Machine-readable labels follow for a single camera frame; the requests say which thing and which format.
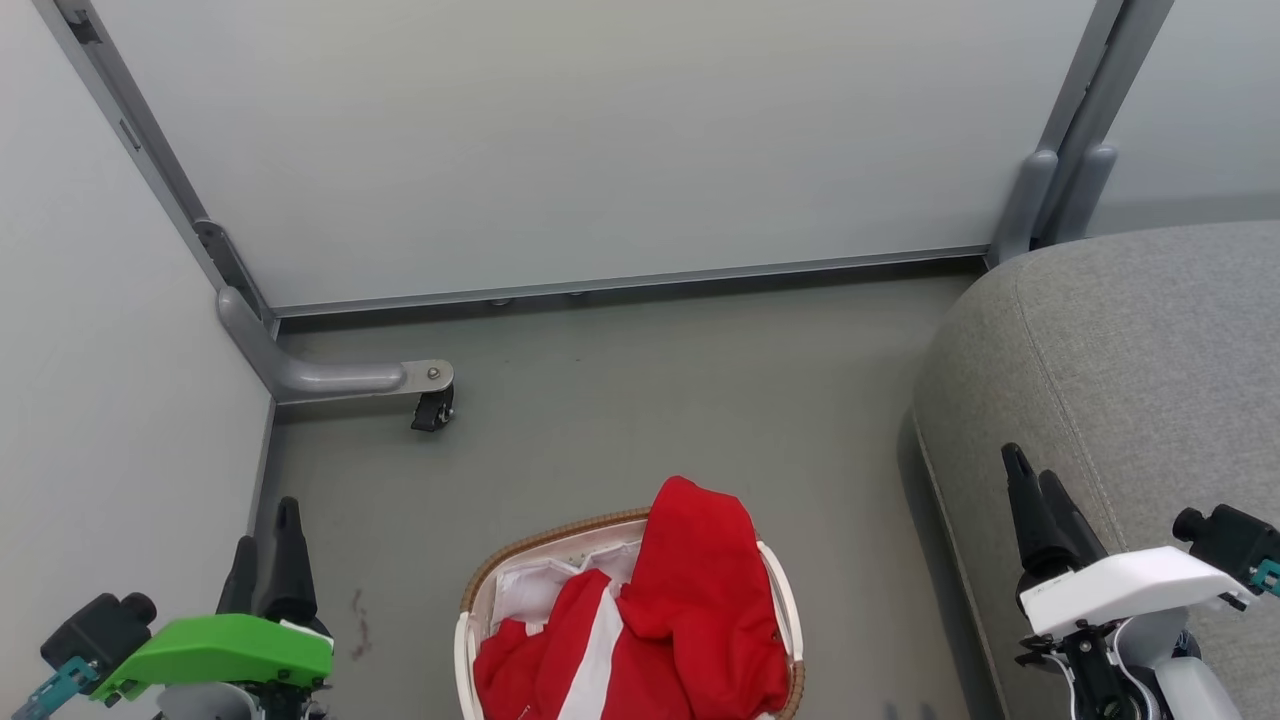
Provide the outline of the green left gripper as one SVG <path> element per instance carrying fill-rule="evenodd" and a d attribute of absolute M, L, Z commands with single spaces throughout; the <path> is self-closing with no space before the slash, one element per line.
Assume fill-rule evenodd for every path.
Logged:
<path fill-rule="evenodd" d="M 168 623 L 99 683 L 93 701 L 111 707 L 152 687 L 227 685 L 248 701 L 251 720 L 305 720 L 314 692 L 332 674 L 334 647 L 325 635 L 297 628 L 320 628 L 297 498 L 279 500 L 271 533 L 269 574 L 255 610 L 259 547 L 252 536 L 242 536 L 216 615 Z"/>

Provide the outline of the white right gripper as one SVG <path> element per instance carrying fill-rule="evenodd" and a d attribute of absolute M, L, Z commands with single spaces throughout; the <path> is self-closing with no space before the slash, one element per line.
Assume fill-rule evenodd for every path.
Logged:
<path fill-rule="evenodd" d="M 1206 661 L 1174 653 L 1192 607 L 1243 588 L 1175 547 L 1107 557 L 1055 471 L 1012 442 L 1001 459 L 1019 583 L 1034 585 L 1019 594 L 1032 634 L 1018 661 L 1060 670 L 1069 720 L 1243 720 Z"/>

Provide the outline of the red and white garment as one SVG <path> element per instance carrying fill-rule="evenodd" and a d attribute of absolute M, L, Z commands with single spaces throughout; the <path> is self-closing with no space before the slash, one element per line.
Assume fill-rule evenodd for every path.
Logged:
<path fill-rule="evenodd" d="M 788 696 L 758 533 L 730 495 L 671 477 L 630 583 L 585 571 L 544 626 L 506 619 L 474 682 L 484 720 L 756 720 Z"/>

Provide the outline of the grey fabric sofa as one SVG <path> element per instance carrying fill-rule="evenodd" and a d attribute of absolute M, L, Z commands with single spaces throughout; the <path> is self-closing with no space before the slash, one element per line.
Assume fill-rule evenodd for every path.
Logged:
<path fill-rule="evenodd" d="M 1280 220 L 1139 231 L 996 266 L 951 307 L 911 416 L 995 720 L 1068 720 L 1029 626 L 1000 450 L 1055 471 L 1112 553 L 1220 503 L 1280 530 Z"/>

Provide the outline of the grey partition foot bar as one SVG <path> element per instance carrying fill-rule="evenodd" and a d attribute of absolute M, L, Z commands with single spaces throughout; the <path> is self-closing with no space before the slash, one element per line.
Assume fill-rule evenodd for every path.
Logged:
<path fill-rule="evenodd" d="M 223 329 L 279 405 L 396 395 L 425 395 L 452 402 L 454 368 L 447 360 L 404 363 L 314 363 L 283 350 L 230 286 L 218 291 Z"/>

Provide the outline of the black caster wheel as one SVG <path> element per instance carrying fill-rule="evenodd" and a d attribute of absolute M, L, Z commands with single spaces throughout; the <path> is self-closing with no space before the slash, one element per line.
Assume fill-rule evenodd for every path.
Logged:
<path fill-rule="evenodd" d="M 412 430 L 433 433 L 445 428 L 454 411 L 454 387 L 422 392 L 410 424 Z"/>

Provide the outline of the white basket liner cloth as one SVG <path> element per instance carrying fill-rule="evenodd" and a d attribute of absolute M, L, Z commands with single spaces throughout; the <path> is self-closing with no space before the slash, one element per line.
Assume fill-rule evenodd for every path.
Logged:
<path fill-rule="evenodd" d="M 561 589 L 585 571 L 598 570 L 607 575 L 611 580 L 609 592 L 616 597 L 630 583 L 640 548 L 641 542 L 636 539 L 608 544 L 590 553 L 575 552 L 567 560 L 524 561 L 499 571 L 490 629 L 495 630 L 506 619 L 515 619 L 527 626 L 544 626 L 550 620 Z"/>

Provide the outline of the white laundry basket brown rim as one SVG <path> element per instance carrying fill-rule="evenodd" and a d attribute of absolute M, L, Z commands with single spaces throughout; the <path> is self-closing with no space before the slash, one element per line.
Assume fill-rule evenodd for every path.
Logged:
<path fill-rule="evenodd" d="M 649 512 L 649 507 L 630 509 L 556 527 L 507 544 L 480 564 L 463 591 L 454 625 L 454 682 L 463 720 L 484 720 L 472 666 L 480 643 L 494 632 L 499 575 L 508 568 L 543 559 L 577 568 L 590 553 L 637 543 Z M 756 539 L 756 548 L 769 577 L 774 615 L 788 664 L 788 696 L 783 707 L 777 714 L 762 714 L 756 720 L 794 720 L 803 701 L 806 675 L 801 620 L 781 561 L 760 538 Z"/>

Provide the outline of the grey partition foot stub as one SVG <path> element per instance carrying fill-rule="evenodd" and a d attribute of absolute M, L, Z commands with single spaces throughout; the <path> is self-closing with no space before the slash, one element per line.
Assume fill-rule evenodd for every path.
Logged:
<path fill-rule="evenodd" d="M 1042 245 L 1069 243 L 1085 237 L 1117 155 L 1117 150 L 1107 143 L 1097 145 L 1084 152 L 1050 214 L 1041 236 Z"/>
<path fill-rule="evenodd" d="M 1030 251 L 1057 164 L 1053 150 L 1039 150 L 1023 160 L 986 254 L 989 269 Z"/>

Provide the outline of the grey double partition post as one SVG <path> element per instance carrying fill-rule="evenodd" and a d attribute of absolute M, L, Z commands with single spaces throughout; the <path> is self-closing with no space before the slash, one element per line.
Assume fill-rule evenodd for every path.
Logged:
<path fill-rule="evenodd" d="M 1158 37 L 1175 0 L 1094 0 L 1093 12 L 1044 128 L 1043 145 L 1059 156 L 1057 169 L 1032 234 L 1041 236 L 1089 149 L 1107 137 Z"/>

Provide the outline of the grey partition corner post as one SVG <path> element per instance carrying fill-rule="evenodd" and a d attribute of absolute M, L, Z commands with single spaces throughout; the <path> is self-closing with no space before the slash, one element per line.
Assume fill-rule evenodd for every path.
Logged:
<path fill-rule="evenodd" d="M 276 325 L 229 232 L 200 200 L 92 0 L 29 0 L 106 117 L 212 287 L 232 287 L 269 329 Z"/>

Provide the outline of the grey partition bottom rail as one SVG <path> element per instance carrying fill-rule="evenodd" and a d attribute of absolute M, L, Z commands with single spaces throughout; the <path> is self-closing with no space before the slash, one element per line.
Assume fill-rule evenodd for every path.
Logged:
<path fill-rule="evenodd" d="M 351 313 L 380 313 L 413 307 L 453 306 L 460 304 L 489 302 L 495 300 L 535 299 L 544 296 L 588 293 L 618 290 L 646 290 L 663 286 L 690 284 L 719 281 L 754 281 L 774 275 L 812 275 L 822 272 L 845 272 L 869 266 L 899 266 L 911 263 L 929 263 L 952 259 L 983 258 L 988 245 L 927 249 L 904 252 L 879 252 L 855 258 L 835 258 L 803 263 L 780 263 L 755 266 L 736 266 L 714 270 L 676 272 L 599 281 L 530 284 L 495 290 L 470 290 L 443 293 L 421 293 L 384 299 L 365 299 L 324 304 L 300 304 L 273 309 L 280 319 L 328 316 Z"/>

